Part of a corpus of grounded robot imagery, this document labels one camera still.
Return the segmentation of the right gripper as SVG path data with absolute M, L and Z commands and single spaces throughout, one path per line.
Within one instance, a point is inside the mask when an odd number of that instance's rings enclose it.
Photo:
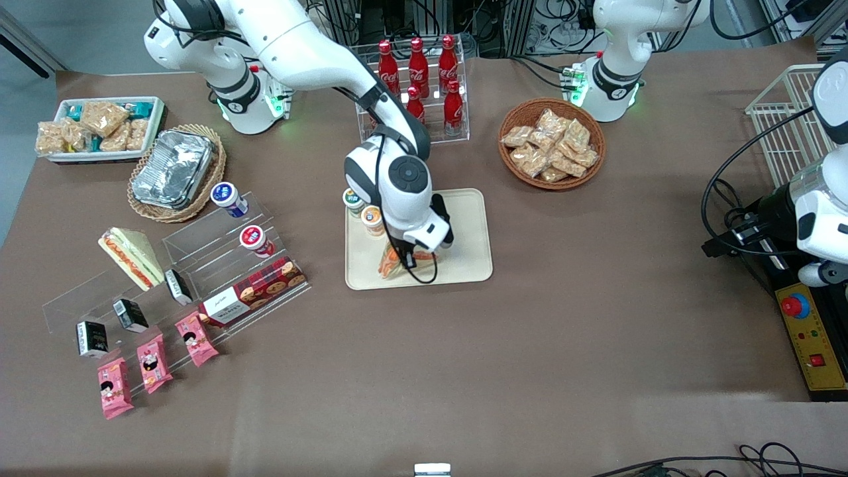
M 396 244 L 397 262 L 415 269 L 414 250 L 406 245 L 434 251 L 449 248 L 454 242 L 447 205 L 441 194 L 387 193 L 386 227 Z

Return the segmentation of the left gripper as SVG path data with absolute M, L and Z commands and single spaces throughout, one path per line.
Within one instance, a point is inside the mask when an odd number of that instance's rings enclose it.
M 702 252 L 708 258 L 721 256 L 799 256 L 796 206 L 789 187 L 778 187 L 762 196 L 757 203 L 760 224 L 742 224 L 719 235 L 706 224 L 710 239 L 703 243 Z

